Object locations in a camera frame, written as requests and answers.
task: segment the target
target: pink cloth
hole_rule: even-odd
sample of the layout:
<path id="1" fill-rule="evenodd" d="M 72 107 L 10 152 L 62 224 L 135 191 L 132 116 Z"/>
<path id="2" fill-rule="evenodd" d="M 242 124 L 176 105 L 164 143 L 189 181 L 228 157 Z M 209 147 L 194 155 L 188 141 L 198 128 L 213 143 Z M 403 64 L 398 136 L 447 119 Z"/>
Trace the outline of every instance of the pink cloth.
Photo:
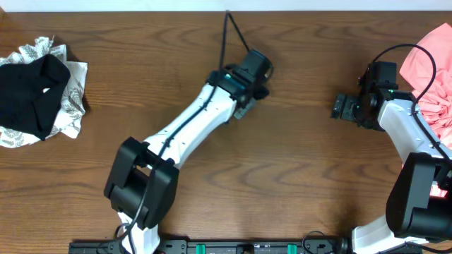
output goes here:
<path id="1" fill-rule="evenodd" d="M 436 78 L 421 98 L 422 115 L 441 141 L 452 149 L 452 28 L 444 23 L 431 31 L 418 45 L 432 54 L 436 62 Z M 432 63 L 419 49 L 413 49 L 400 69 L 402 77 L 419 96 L 432 78 Z"/>

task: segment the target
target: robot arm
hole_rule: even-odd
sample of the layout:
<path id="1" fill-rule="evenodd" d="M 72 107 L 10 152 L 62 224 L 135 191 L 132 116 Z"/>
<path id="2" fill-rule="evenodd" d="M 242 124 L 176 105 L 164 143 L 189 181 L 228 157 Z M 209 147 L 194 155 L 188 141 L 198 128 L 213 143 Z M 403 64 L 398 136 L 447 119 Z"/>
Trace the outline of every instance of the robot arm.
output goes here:
<path id="1" fill-rule="evenodd" d="M 182 164 L 220 124 L 228 122 L 233 115 L 240 119 L 256 100 L 268 95 L 263 84 L 271 69 L 264 55 L 251 50 L 240 66 L 226 66 L 222 73 L 213 71 L 199 96 L 168 126 L 142 143 L 129 138 L 119 148 L 104 195 L 110 199 L 122 223 L 129 224 L 144 198 L 143 209 L 131 230 L 136 253 L 154 253 L 158 247 L 157 225 L 174 202 Z M 157 156 L 174 130 L 210 98 L 214 80 L 219 80 L 218 86 L 207 107 L 173 137 L 161 157 Z M 149 176 L 137 167 L 149 169 Z M 149 186 L 148 194 L 143 197 L 146 186 Z M 128 237 L 123 239 L 122 246 L 131 253 Z"/>
<path id="2" fill-rule="evenodd" d="M 387 132 L 402 159 L 403 169 L 386 203 L 386 215 L 353 230 L 353 251 L 379 253 L 405 242 L 437 243 L 452 238 L 452 200 L 449 195 L 430 196 L 432 185 L 449 191 L 451 168 L 413 118 L 411 107 L 415 98 L 398 90 L 396 65 L 371 63 L 359 85 L 362 90 L 358 97 L 336 97 L 332 117 Z M 440 143 L 417 105 L 416 114 Z M 440 148 L 452 157 L 452 151 L 445 145 L 440 144 Z"/>

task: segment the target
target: patterned cloth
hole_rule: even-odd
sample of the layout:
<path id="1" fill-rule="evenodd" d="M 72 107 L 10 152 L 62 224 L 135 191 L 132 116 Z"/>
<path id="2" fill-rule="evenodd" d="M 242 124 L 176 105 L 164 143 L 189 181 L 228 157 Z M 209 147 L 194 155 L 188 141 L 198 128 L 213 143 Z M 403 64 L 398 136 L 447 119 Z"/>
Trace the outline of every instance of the patterned cloth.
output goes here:
<path id="1" fill-rule="evenodd" d="M 85 91 L 85 79 L 88 72 L 88 63 L 79 63 L 66 60 L 66 45 L 52 47 L 53 40 L 47 37 L 39 37 L 35 40 L 35 46 L 25 45 L 19 47 L 19 52 L 13 52 L 8 58 L 0 58 L 0 66 L 4 64 L 29 64 L 34 60 L 52 54 L 56 56 L 71 72 L 71 78 L 61 98 L 61 108 L 56 116 L 50 138 L 58 132 L 66 134 L 70 138 L 77 138 L 81 130 L 81 119 L 85 114 L 82 97 Z M 22 133 L 0 126 L 0 145 L 9 148 L 31 145 L 39 138 L 32 134 Z"/>

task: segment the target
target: black cloth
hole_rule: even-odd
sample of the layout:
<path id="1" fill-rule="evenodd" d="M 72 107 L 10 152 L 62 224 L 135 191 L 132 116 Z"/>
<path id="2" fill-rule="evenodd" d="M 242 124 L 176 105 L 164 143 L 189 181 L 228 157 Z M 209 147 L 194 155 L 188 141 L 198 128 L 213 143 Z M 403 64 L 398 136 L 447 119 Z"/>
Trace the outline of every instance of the black cloth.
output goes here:
<path id="1" fill-rule="evenodd" d="M 45 140 L 70 77 L 69 69 L 50 54 L 29 64 L 0 66 L 0 126 Z"/>

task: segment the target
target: wood grain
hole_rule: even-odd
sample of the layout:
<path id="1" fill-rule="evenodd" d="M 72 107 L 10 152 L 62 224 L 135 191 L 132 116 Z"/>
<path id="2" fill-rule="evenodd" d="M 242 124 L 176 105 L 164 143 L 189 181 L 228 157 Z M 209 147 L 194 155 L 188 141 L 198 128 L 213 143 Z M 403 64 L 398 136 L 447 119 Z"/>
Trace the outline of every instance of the wood grain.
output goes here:
<path id="1" fill-rule="evenodd" d="M 442 12 L 236 13 L 249 44 L 275 65 L 271 95 L 219 127 L 181 170 L 161 231 L 191 238 L 346 236 L 382 215 L 400 172 L 385 133 L 329 118 L 357 92 L 369 61 L 451 22 Z M 55 35 L 89 63 L 80 136 L 0 148 L 0 253 L 66 253 L 111 238 L 119 219 L 102 190 L 127 137 L 154 134 L 217 68 L 222 13 L 7 13 L 0 55 Z M 402 63 L 407 49 L 386 60 Z M 244 50 L 234 33 L 227 62 Z"/>

